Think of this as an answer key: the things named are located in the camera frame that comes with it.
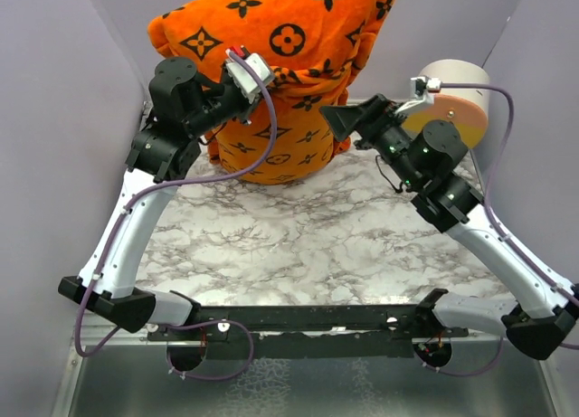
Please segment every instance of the orange cloth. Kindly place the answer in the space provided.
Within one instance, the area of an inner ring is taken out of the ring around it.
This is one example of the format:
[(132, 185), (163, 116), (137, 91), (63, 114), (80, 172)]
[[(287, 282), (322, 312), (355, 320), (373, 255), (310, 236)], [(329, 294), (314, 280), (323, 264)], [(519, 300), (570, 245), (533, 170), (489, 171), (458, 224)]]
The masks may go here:
[[(275, 185), (318, 171), (350, 140), (335, 141), (319, 113), (343, 105), (364, 69), (394, 0), (194, 0), (155, 18), (148, 33), (165, 56), (185, 56), (218, 81), (225, 50), (244, 45), (276, 74), (271, 94), (278, 139), (270, 157), (245, 180)], [(209, 156), (228, 172), (255, 162), (267, 146), (270, 118), (262, 102), (247, 127), (229, 121), (206, 136)]]

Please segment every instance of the cable clip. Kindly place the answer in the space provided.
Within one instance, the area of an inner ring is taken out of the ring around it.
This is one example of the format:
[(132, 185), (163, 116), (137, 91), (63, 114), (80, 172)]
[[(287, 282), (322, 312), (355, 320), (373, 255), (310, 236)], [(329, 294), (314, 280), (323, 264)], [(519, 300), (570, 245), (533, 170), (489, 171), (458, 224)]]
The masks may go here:
[(561, 283), (557, 282), (553, 286), (551, 286), (551, 291), (556, 293), (563, 288), (564, 288), (563, 285)]

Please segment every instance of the screw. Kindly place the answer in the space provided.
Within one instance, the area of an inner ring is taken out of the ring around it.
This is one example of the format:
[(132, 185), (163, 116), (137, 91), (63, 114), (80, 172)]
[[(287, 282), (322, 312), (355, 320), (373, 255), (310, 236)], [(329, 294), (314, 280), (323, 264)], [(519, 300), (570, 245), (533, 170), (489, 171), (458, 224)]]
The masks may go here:
[(226, 324), (224, 322), (217, 324), (217, 329), (219, 329), (219, 331), (221, 331), (222, 333), (226, 333), (227, 331), (229, 331), (229, 324)]

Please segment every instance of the black metal bar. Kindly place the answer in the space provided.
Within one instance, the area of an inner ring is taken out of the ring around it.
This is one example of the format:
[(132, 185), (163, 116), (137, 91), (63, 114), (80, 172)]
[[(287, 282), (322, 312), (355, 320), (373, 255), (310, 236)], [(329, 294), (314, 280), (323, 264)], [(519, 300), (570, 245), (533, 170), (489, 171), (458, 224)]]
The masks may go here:
[[(335, 336), (307, 336), (302, 333), (283, 333), (278, 336), (252, 334), (254, 358), (348, 358), (360, 356), (388, 356), (412, 358), (410, 339), (392, 339), (389, 332), (341, 334)], [(198, 346), (169, 346), (170, 355), (199, 355)], [(214, 342), (207, 346), (208, 360), (243, 360), (249, 355), (249, 342), (244, 334), (230, 335), (226, 342)]]
[[(343, 328), (348, 332), (381, 332), (379, 337), (382, 341), (407, 341), (412, 338), (431, 337), (441, 333), (440, 325), (429, 322), (428, 319), (417, 314), (416, 308), (417, 306), (414, 304), (208, 307), (199, 309), (195, 323), (219, 319), (234, 320), (246, 326), (252, 333), (328, 332), (335, 328)], [(235, 327), (231, 327), (227, 332), (221, 332), (217, 326), (206, 328), (204, 333), (209, 343), (231, 343), (235, 337), (242, 334)], [(467, 336), (468, 331), (454, 328), (446, 330), (444, 335), (446, 337)], [(242, 341), (247, 341), (247, 337), (243, 334), (242, 337), (244, 337)], [(333, 340), (338, 343), (340, 339), (336, 339), (336, 337), (339, 336), (329, 336), (328, 339), (332, 343), (334, 343)], [(148, 339), (154, 342), (200, 341), (201, 338), (202, 333), (198, 329), (176, 331), (164, 327), (148, 335)]]

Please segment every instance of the metal tray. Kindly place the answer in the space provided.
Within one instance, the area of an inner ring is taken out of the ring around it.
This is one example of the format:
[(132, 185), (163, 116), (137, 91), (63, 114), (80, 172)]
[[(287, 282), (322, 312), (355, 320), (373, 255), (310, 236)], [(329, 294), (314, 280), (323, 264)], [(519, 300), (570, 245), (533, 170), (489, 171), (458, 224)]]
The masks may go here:
[[(495, 355), (494, 340), (457, 340), (449, 370), (466, 372)], [(556, 417), (541, 364), (506, 346), (500, 364), (477, 377), (436, 374), (412, 358), (256, 360), (226, 383), (182, 381), (168, 374), (166, 347), (106, 346), (73, 360), (70, 417)], [(208, 374), (241, 362), (206, 362)]]

